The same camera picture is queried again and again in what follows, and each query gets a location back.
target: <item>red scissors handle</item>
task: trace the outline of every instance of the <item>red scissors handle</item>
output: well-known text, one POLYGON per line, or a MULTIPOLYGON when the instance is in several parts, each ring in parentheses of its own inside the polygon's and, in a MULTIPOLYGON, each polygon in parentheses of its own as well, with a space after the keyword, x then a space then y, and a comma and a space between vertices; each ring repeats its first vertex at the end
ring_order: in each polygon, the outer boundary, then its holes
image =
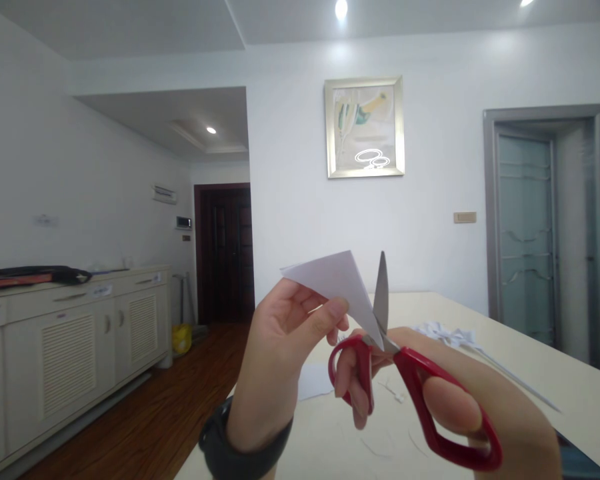
MULTIPOLYGON (((371 350, 372 347, 364 342, 362 335, 356 335, 340 342, 334 348, 329 358, 329 378, 331 383, 335 384, 335 357, 341 350, 354 348, 358 360, 358 376, 362 388, 369 397, 369 414, 373 412, 373 390, 371 388, 371 350)), ((400 352, 393 356, 400 375, 402 376, 415 410, 418 414, 422 430, 425 434, 425 440, 429 448, 450 462, 466 467, 472 470, 489 471, 496 470, 502 464, 502 446, 495 433, 491 420, 486 412, 480 407, 482 413, 482 429, 489 440, 488 449, 478 449, 459 445, 444 438, 435 428, 435 423, 425 404, 423 396, 423 386, 420 377, 420 371, 430 374, 432 377, 440 377, 458 387, 467 391, 458 380, 453 378, 446 370, 443 370, 436 363, 432 362, 420 353, 410 348, 403 347, 400 352)), ((343 397, 351 405, 351 396, 349 392, 343 397)))

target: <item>recessed light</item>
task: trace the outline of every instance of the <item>recessed light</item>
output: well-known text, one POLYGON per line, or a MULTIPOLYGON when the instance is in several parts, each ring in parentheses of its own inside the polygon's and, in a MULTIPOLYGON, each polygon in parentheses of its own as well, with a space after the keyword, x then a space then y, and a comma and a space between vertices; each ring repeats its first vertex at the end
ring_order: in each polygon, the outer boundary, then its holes
POLYGON ((345 19, 345 17, 347 16, 347 10, 349 10, 347 0, 338 0, 335 3, 335 16, 338 17, 338 20, 345 19))

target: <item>picture frame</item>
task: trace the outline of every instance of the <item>picture frame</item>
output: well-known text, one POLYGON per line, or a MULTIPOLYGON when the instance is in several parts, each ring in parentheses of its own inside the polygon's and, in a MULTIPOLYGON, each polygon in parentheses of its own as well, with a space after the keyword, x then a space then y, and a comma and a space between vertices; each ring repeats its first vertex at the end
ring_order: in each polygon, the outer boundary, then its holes
POLYGON ((402 76, 326 80, 327 177, 405 174, 402 76))

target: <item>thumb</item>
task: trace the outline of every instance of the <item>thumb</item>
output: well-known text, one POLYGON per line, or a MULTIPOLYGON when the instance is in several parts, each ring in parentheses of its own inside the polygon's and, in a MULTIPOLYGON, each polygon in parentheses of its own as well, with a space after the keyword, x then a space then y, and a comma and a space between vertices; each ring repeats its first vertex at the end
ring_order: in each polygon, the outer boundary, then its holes
POLYGON ((287 337, 287 347, 295 359, 304 363, 311 350, 322 340, 349 310, 349 302, 336 297, 315 310, 309 318, 287 337))
POLYGON ((423 396, 433 418, 447 430, 468 436, 480 430, 482 413, 478 402, 457 385, 430 377, 424 382, 423 396))

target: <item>black wristband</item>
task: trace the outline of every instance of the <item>black wristband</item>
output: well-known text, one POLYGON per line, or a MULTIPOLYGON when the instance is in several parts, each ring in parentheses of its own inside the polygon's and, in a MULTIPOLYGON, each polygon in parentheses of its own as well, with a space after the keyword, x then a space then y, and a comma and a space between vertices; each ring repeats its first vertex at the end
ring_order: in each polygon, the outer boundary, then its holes
POLYGON ((216 480, 259 480, 278 462, 285 450, 293 419, 272 444, 255 453, 240 453, 227 440, 227 420, 233 397, 229 397, 207 420, 200 434, 200 450, 216 480))

